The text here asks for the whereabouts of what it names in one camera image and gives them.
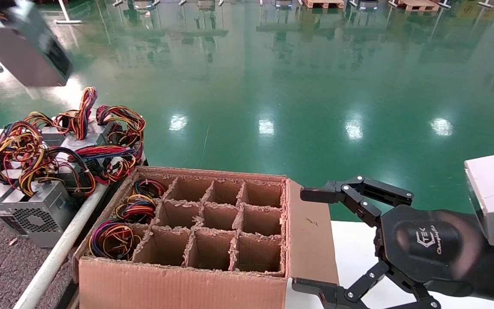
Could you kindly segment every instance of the ventilation grille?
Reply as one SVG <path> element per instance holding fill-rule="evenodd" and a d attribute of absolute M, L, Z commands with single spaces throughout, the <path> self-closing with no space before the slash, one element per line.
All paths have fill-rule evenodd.
<path fill-rule="evenodd" d="M 57 223 L 42 209 L 14 209 L 14 217 L 28 233 L 56 232 Z"/>
<path fill-rule="evenodd" d="M 88 170 L 90 170 L 91 173 L 96 172 L 96 170 L 100 169 L 100 164 L 98 164 L 98 161 L 96 159 L 91 159 L 85 162 L 85 165 L 87 166 Z M 82 188 L 86 188 L 90 186 L 90 180 L 89 177 L 83 172 L 80 171 L 78 173 L 79 176 L 79 183 L 81 184 Z"/>

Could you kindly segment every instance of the cardboard flap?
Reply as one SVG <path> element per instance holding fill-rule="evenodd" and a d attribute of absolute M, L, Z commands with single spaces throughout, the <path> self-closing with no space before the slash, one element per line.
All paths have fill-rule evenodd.
<path fill-rule="evenodd" d="M 282 308 L 287 280 L 150 264 L 80 260 L 81 309 Z"/>
<path fill-rule="evenodd" d="M 302 201 L 302 186 L 293 180 L 287 182 L 287 276 L 338 284 L 329 206 Z"/>

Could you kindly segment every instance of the wooden pallet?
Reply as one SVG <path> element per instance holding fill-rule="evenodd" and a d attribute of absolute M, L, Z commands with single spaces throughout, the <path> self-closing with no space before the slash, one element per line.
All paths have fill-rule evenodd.
<path fill-rule="evenodd" d="M 430 0 L 390 0 L 388 3 L 409 12 L 436 12 L 440 8 L 439 4 Z"/>
<path fill-rule="evenodd" d="M 303 2 L 308 6 L 308 8 L 313 8 L 314 5 L 316 7 L 321 6 L 324 9 L 328 8 L 344 8 L 343 0 L 303 0 Z"/>

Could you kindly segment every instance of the cardboard divider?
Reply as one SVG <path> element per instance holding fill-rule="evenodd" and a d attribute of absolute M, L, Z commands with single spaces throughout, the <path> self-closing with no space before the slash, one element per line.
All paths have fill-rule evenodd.
<path fill-rule="evenodd" d="M 206 202 L 203 205 L 204 226 L 211 229 L 232 231 L 238 229 L 236 221 L 239 208 L 228 204 Z"/>
<path fill-rule="evenodd" d="M 159 264 L 164 266 L 182 266 L 184 250 L 190 240 L 190 230 L 183 227 L 152 226 L 143 241 L 137 246 L 133 262 Z"/>
<path fill-rule="evenodd" d="M 191 228 L 202 220 L 198 203 L 187 201 L 164 201 L 157 206 L 155 225 L 160 227 Z"/>
<path fill-rule="evenodd" d="M 243 181 L 237 179 L 214 180 L 207 190 L 204 201 L 235 206 L 242 184 Z"/>
<path fill-rule="evenodd" d="M 249 180 L 242 192 L 243 202 L 253 206 L 280 208 L 284 201 L 284 185 L 281 182 L 258 182 Z"/>
<path fill-rule="evenodd" d="M 280 235 L 282 210 L 273 207 L 260 207 L 241 204 L 243 207 L 243 227 L 245 233 L 260 233 L 264 236 Z"/>
<path fill-rule="evenodd" d="M 229 270 L 229 251 L 235 235 L 235 232 L 205 227 L 194 230 L 184 253 L 186 266 L 202 270 Z"/>
<path fill-rule="evenodd" d="M 237 262 L 234 270 L 285 276 L 281 259 L 281 236 L 266 237 L 239 233 L 235 250 L 237 251 Z"/>
<path fill-rule="evenodd" d="M 177 177 L 163 198 L 175 201 L 199 202 L 204 197 L 212 180 L 196 177 Z"/>
<path fill-rule="evenodd" d="M 238 200 L 235 205 L 239 206 L 240 203 L 247 203 L 247 184 L 245 182 L 241 184 L 241 188 L 238 193 Z"/>

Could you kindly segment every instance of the colorful wire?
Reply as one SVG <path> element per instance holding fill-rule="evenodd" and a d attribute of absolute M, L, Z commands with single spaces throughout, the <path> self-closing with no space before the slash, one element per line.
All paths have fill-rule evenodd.
<path fill-rule="evenodd" d="M 135 240 L 141 237 L 122 221 L 111 218 L 102 221 L 95 229 L 89 240 L 89 250 L 94 256 L 112 258 L 114 260 L 131 260 Z"/>
<path fill-rule="evenodd" d="M 157 198 L 163 196 L 166 191 L 165 186 L 160 182 L 151 179 L 138 180 L 133 185 L 136 194 Z"/>

